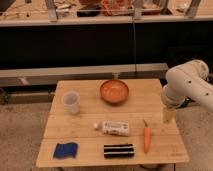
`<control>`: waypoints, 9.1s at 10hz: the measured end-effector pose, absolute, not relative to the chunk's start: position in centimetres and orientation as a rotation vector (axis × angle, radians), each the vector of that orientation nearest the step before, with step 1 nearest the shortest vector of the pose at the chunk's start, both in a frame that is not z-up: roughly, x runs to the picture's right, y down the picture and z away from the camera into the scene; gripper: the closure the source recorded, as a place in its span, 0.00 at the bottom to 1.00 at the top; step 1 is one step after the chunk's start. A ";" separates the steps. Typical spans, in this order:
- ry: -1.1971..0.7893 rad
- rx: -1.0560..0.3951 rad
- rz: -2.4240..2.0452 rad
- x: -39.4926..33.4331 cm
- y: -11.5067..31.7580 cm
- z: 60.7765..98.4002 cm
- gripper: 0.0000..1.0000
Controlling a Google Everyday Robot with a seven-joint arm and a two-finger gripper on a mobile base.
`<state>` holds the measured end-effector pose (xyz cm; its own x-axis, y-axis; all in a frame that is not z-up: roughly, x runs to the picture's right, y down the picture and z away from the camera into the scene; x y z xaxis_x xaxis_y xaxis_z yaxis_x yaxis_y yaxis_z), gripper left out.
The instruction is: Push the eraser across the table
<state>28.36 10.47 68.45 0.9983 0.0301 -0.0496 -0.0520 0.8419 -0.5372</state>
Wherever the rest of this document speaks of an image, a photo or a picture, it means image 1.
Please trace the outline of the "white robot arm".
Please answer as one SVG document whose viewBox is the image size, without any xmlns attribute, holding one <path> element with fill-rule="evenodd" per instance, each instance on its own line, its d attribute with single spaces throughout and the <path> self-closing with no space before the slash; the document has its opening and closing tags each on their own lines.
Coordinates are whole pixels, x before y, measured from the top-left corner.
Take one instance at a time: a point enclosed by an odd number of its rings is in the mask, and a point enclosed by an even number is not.
<svg viewBox="0 0 213 171">
<path fill-rule="evenodd" d="M 165 75 L 167 84 L 162 89 L 161 99 L 165 105 L 163 122 L 171 122 L 176 109 L 190 98 L 213 113 L 213 85 L 206 81 L 208 65 L 202 60 L 191 60 L 170 68 Z"/>
</svg>

